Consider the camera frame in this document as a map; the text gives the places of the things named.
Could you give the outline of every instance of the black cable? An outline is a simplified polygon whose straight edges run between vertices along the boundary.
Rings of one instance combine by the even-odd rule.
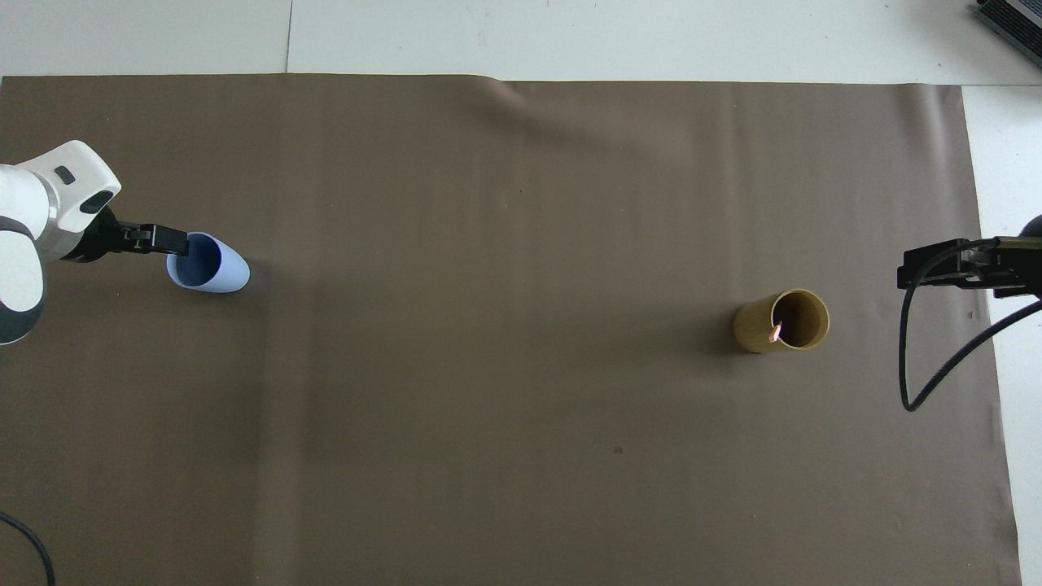
[[[998,334],[1002,329],[1006,329],[1010,325],[1013,325],[1017,321],[1020,321],[1021,319],[1036,312],[1042,311],[1042,300],[1036,301],[1035,303],[1032,303],[1031,306],[1027,306],[1022,310],[1014,312],[1013,314],[1007,316],[1006,318],[993,323],[984,332],[977,334],[972,340],[967,342],[966,345],[960,348],[959,351],[952,355],[952,357],[948,359],[947,362],[945,362],[944,365],[941,366],[941,368],[938,369],[938,371],[934,374],[934,376],[931,377],[929,382],[926,383],[926,386],[924,386],[922,390],[919,391],[919,394],[916,395],[915,399],[909,402],[908,380],[905,377],[905,365],[907,365],[905,353],[908,349],[908,323],[909,323],[909,310],[912,307],[912,295],[915,294],[916,288],[922,283],[922,280],[926,277],[929,271],[934,270],[934,268],[937,267],[937,265],[941,264],[946,259],[959,254],[963,250],[970,250],[974,248],[981,250],[991,250],[992,248],[995,248],[997,245],[998,245],[998,239],[989,238],[984,240],[975,240],[973,242],[967,242],[965,244],[948,248],[947,250],[944,250],[943,252],[940,252],[931,260],[926,261],[926,263],[924,263],[923,266],[920,267],[920,269],[916,272],[915,276],[913,276],[912,280],[909,283],[908,291],[904,292],[904,302],[901,304],[901,325],[897,344],[898,345],[897,374],[901,389],[901,405],[904,407],[905,410],[911,412],[915,411],[916,409],[919,409],[919,406],[921,406],[922,402],[926,400],[926,397],[929,396],[929,393],[932,393],[934,389],[941,384],[941,381],[943,381],[944,377],[948,375],[951,369],[953,369],[960,362],[963,361],[963,359],[969,356],[970,352],[976,349],[977,346],[979,346],[981,344],[985,343],[985,341],[987,341],[989,338],[991,338],[995,334]]]
[[[36,537],[35,533],[32,533],[31,529],[25,527],[22,521],[3,511],[0,511],[0,521],[22,532],[22,535],[32,543],[32,546],[36,548],[36,553],[40,554],[40,561],[44,562],[44,572],[47,573],[47,586],[54,586],[54,566],[51,565],[51,557],[47,555],[47,547],[44,547],[44,542]]]

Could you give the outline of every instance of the plastic cup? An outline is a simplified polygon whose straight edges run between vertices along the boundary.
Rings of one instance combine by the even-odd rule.
[[[772,341],[779,322],[779,335]],[[790,289],[742,306],[734,327],[738,343],[750,352],[809,350],[828,334],[828,309],[807,289]]]
[[[190,231],[189,253],[168,255],[167,274],[184,289],[231,293],[246,286],[250,267],[227,244],[206,233]]]

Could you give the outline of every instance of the blue cup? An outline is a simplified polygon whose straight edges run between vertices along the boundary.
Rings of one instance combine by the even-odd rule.
[[[250,267],[230,246],[203,231],[189,233],[189,253],[167,257],[167,274],[178,287],[231,293],[246,286]]]

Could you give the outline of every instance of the yellow cup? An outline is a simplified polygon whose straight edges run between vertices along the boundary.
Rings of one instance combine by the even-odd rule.
[[[750,352],[809,350],[828,334],[828,308],[807,289],[790,289],[742,306],[734,326],[738,343]]]

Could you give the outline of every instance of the brown table surface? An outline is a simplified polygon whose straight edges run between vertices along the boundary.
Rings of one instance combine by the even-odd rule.
[[[48,267],[0,510],[59,584],[1019,583],[990,345],[897,396],[901,251],[979,229],[958,88],[3,79],[0,161],[71,139],[253,277]],[[792,287],[825,342],[739,351]],[[917,298],[921,385],[988,320]]]

